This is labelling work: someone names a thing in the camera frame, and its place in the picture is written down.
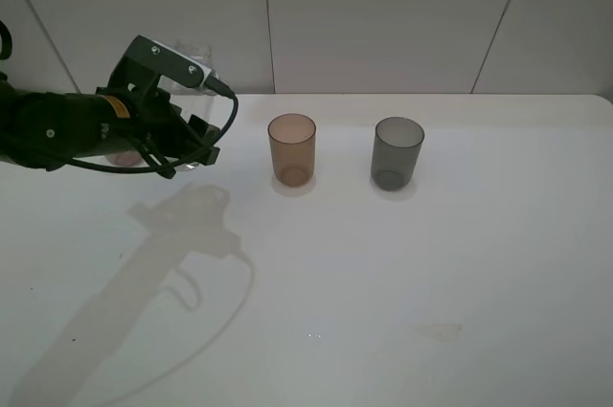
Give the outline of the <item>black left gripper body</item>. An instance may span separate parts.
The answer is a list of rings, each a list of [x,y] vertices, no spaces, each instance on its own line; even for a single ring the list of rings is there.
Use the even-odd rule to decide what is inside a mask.
[[[105,86],[96,94],[116,110],[102,150],[107,154],[138,151],[143,163],[162,163],[162,147],[178,145],[181,109],[170,103],[170,94],[159,88],[162,76],[122,57]]]

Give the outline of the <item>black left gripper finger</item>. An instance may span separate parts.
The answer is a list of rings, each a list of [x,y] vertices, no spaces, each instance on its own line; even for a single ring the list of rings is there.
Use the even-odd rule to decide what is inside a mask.
[[[218,147],[194,147],[193,145],[170,145],[162,147],[163,165],[187,167],[191,165],[212,166],[219,155]]]
[[[215,145],[216,136],[220,129],[207,123],[196,115],[188,120],[179,117],[179,138],[177,144],[182,148],[210,148]]]

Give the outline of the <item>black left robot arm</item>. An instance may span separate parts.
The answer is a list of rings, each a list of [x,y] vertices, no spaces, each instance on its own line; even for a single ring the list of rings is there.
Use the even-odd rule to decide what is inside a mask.
[[[161,76],[128,57],[93,94],[18,90],[3,75],[2,161],[53,171],[70,161],[134,152],[165,178],[178,164],[214,164],[219,128],[195,115],[184,120],[159,88]]]

